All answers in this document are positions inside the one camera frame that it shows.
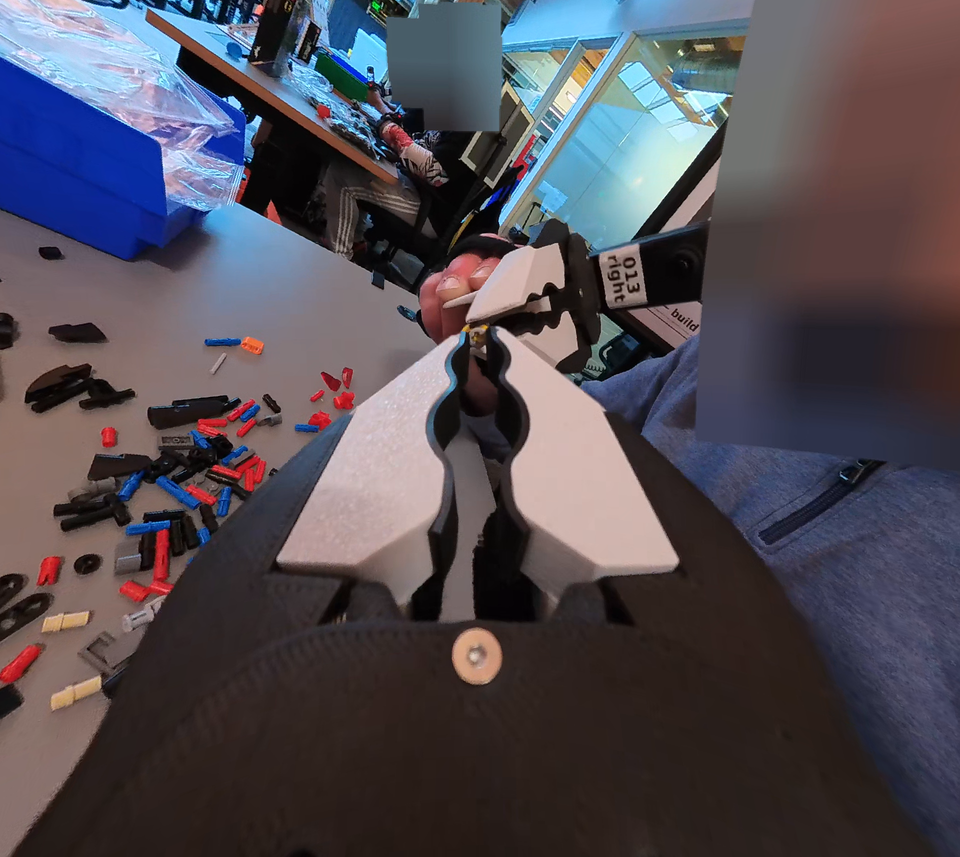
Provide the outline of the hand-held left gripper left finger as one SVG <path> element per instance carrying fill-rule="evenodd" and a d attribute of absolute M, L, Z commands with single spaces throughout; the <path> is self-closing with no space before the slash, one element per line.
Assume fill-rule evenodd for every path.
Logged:
<path fill-rule="evenodd" d="M 474 439 L 461 421 L 471 359 L 453 336 L 331 426 L 341 431 L 276 557 L 294 575 L 386 587 L 442 620 L 457 556 L 474 546 Z"/>

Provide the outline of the black cardboard box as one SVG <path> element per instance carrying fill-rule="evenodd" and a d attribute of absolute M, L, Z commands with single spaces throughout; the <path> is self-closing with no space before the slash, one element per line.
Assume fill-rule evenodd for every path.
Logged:
<path fill-rule="evenodd" d="M 314 58 L 326 13 L 325 0 L 266 0 L 248 62 L 274 80 L 286 78 L 293 60 Z"/>

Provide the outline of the green plastic bin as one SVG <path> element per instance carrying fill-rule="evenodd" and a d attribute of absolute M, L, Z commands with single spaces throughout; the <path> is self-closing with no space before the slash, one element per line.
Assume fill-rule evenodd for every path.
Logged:
<path fill-rule="evenodd" d="M 366 103 L 369 82 L 345 60 L 320 47 L 315 57 L 315 70 L 331 87 L 350 101 Z"/>

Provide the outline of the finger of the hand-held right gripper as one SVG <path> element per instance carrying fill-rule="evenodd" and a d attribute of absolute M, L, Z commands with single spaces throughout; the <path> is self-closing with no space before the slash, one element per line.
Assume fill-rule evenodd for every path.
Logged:
<path fill-rule="evenodd" d="M 476 291 L 465 326 L 495 325 L 508 331 L 574 330 L 559 295 L 567 286 L 564 246 L 524 246 L 504 256 Z"/>
<path fill-rule="evenodd" d="M 593 353 L 595 339 L 588 324 L 596 323 L 596 316 L 584 322 L 582 314 L 570 308 L 520 306 L 491 312 L 486 323 L 506 329 L 563 374 L 582 371 Z"/>

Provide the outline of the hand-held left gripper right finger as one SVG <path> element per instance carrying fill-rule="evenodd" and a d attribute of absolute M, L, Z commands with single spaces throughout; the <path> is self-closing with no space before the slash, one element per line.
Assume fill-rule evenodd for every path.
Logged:
<path fill-rule="evenodd" d="M 502 461 L 490 562 L 558 602 L 572 586 L 679 566 L 606 410 L 518 337 L 486 334 Z"/>

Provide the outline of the blue plastic storage bin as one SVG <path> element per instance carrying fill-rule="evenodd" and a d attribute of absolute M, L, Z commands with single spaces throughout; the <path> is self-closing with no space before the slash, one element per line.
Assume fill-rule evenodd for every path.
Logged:
<path fill-rule="evenodd" d="M 217 207 L 167 199 L 153 137 L 6 58 L 1 85 L 2 211 L 132 260 Z"/>

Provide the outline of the large clear plastic bag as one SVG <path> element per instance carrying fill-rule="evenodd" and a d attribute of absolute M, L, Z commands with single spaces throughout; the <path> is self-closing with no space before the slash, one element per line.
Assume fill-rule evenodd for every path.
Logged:
<path fill-rule="evenodd" d="M 82 0 L 1 0 L 2 58 L 160 147 L 173 202 L 232 203 L 243 164 L 213 141 L 241 129 L 175 62 Z"/>

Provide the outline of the long wooden work desk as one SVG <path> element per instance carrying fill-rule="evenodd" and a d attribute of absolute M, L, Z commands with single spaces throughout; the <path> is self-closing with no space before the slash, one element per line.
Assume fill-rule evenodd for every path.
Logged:
<path fill-rule="evenodd" d="M 206 67 L 239 87 L 246 95 L 268 107 L 265 120 L 283 120 L 310 134 L 338 154 L 350 159 L 368 173 L 390 185 L 399 182 L 399 174 L 391 163 L 366 155 L 354 143 L 334 133 L 327 119 L 321 119 L 313 107 L 294 87 L 290 79 L 277 79 L 255 67 L 245 56 L 233 58 L 227 49 L 227 35 L 213 23 L 204 23 L 186 16 L 146 10 L 146 23 L 179 45 Z"/>

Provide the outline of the person's right hand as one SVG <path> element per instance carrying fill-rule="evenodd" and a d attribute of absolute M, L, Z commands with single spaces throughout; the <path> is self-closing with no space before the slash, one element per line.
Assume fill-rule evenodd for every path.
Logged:
<path fill-rule="evenodd" d="M 479 291 L 500 260 L 496 255 L 466 252 L 424 280 L 418 293 L 419 311 L 425 333 L 434 344 L 440 345 L 462 331 L 467 307 L 447 305 Z M 486 417 L 498 406 L 498 390 L 479 367 L 477 359 L 470 361 L 461 403 L 463 411 L 472 417 Z"/>

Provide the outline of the pile of small lego pieces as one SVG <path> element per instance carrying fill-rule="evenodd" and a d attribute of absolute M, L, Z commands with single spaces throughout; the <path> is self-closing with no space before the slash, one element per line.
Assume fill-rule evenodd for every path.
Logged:
<path fill-rule="evenodd" d="M 209 215 L 199 230 L 183 233 L 149 259 L 132 262 L 62 240 L 64 258 L 47 262 L 39 247 L 52 234 L 5 215 L 2 228 L 2 305 L 18 321 L 21 336 L 2 351 L 2 565 L 10 570 L 42 559 L 101 553 L 93 575 L 66 575 L 41 592 L 54 596 L 47 617 L 58 611 L 92 611 L 79 629 L 51 634 L 35 623 L 19 631 L 22 641 L 3 643 L 3 657 L 44 638 L 47 646 L 22 681 L 25 702 L 2 722 L 2 759 L 14 743 L 43 755 L 90 741 L 109 706 L 102 695 L 85 697 L 72 709 L 52 710 L 50 696 L 95 671 L 79 648 L 96 632 L 121 630 L 121 615 L 144 601 L 120 591 L 124 582 L 146 584 L 151 571 L 114 572 L 116 546 L 126 526 L 114 518 L 64 531 L 52 507 L 86 478 L 100 454 L 101 428 L 114 426 L 120 454 L 147 457 L 149 469 L 126 502 L 132 524 L 146 512 L 177 509 L 210 498 L 216 474 L 208 467 L 213 450 L 194 445 L 167 460 L 159 431 L 147 415 L 174 398 L 225 396 L 242 403 L 263 393 L 278 399 L 283 423 L 253 424 L 246 444 L 270 468 L 281 468 L 315 433 L 296 431 L 307 397 L 322 370 L 337 374 L 353 366 L 354 388 L 369 383 L 371 345 L 364 336 L 363 303 L 386 307 L 367 275 L 299 235 L 239 212 Z M 142 656 L 125 672 L 121 716 L 133 734 L 164 732 L 206 695 L 244 674 L 263 687 L 270 678 L 264 656 L 285 638 L 311 634 L 338 583 L 332 577 L 282 575 L 274 558 L 282 533 L 306 502 L 330 450 L 323 440 L 294 459 L 289 480 L 251 498 L 253 512 L 213 537 L 203 556 L 211 512 L 196 509 L 197 536 L 171 558 L 171 581 L 181 590 L 167 597 L 156 622 L 146 629 Z M 174 476 L 151 467 L 170 463 Z"/>

